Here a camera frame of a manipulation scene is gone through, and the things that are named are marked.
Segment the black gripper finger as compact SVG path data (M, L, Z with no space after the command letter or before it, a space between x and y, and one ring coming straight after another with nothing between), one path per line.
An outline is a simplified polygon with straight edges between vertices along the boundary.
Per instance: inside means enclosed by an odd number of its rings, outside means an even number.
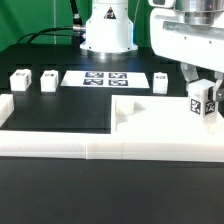
M181 71L182 71L185 81L187 83L190 83L192 81L199 79L197 69L194 65L182 63Z
M215 86L213 87L213 99L217 102L224 100L224 73L215 72Z

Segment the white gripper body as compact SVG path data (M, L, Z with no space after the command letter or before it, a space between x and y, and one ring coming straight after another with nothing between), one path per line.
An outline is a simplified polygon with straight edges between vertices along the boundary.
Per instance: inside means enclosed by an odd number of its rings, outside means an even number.
M156 55L224 73L224 12L212 26L184 22L184 14L155 8L150 16L151 46Z

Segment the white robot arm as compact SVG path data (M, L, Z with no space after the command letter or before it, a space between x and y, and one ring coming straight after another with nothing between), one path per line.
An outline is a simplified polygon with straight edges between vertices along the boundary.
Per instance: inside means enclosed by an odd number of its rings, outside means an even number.
M185 80L198 67L212 70L212 99L224 100L224 0L148 0L150 40L158 56L179 61ZM133 23L128 0L92 0L82 51L104 59L133 52Z

